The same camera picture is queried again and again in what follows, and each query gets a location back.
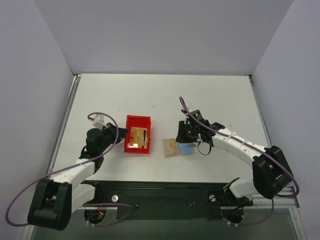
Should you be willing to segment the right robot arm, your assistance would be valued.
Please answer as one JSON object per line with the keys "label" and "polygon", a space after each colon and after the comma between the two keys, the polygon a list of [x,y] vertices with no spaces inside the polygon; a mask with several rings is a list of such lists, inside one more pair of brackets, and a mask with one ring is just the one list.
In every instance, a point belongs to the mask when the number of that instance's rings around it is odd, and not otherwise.
{"label": "right robot arm", "polygon": [[178,123],[176,142],[208,144],[226,151],[252,169],[252,178],[237,177],[223,188],[224,201],[236,204],[241,198],[259,194],[266,199],[283,197],[281,191],[293,180],[293,173],[283,151],[273,145],[265,147],[239,137],[224,125],[209,123],[199,110],[183,109],[186,119]]}

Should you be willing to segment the red plastic bin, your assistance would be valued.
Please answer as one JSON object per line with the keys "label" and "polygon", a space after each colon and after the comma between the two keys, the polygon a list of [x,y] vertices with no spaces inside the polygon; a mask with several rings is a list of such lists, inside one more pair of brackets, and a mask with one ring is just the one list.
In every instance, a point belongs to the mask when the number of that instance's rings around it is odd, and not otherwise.
{"label": "red plastic bin", "polygon": [[128,133],[124,139],[124,152],[131,154],[149,154],[151,145],[151,117],[127,115]]}

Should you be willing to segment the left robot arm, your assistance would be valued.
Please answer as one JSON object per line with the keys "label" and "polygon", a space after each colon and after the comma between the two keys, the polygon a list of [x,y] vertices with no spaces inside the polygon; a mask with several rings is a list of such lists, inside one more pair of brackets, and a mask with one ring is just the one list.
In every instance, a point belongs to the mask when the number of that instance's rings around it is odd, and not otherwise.
{"label": "left robot arm", "polygon": [[99,205],[103,200],[99,184],[85,180],[100,169],[103,152],[111,144],[120,143],[127,133],[128,129],[116,128],[111,123],[88,130],[77,167],[37,183],[27,215],[28,224],[62,231],[79,207]]}

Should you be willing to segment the gold VIP card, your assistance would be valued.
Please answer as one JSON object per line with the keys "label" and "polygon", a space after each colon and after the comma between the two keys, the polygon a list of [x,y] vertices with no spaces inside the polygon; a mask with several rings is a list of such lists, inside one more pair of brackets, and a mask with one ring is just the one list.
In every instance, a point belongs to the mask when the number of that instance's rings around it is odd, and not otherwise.
{"label": "gold VIP card", "polygon": [[173,138],[166,138],[163,140],[163,149],[164,149],[164,156],[166,158],[174,157],[179,154],[176,140]]}

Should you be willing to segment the beige leather card holder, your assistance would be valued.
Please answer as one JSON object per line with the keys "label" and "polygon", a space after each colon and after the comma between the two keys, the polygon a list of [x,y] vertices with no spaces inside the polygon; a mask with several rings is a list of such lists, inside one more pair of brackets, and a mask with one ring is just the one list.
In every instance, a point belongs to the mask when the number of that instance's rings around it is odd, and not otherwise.
{"label": "beige leather card holder", "polygon": [[188,155],[195,154],[195,150],[194,150],[195,146],[193,143],[178,143],[178,142],[176,142],[176,145],[177,145],[177,149],[178,149],[178,155],[172,156],[172,157],[188,156]]}

